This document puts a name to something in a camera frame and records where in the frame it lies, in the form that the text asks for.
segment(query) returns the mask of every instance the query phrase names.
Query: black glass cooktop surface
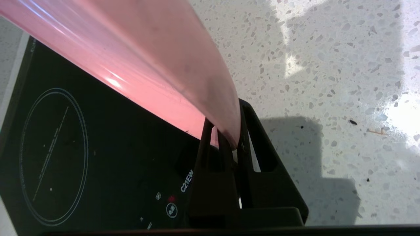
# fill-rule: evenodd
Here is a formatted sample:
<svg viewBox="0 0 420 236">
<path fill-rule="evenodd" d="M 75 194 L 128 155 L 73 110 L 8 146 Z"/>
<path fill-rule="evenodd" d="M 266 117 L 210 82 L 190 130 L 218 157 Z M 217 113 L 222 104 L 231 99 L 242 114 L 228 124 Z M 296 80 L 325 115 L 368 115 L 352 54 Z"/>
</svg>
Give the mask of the black glass cooktop surface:
<svg viewBox="0 0 420 236">
<path fill-rule="evenodd" d="M 199 141 L 34 39 L 0 141 L 19 236 L 185 226 Z"/>
</svg>

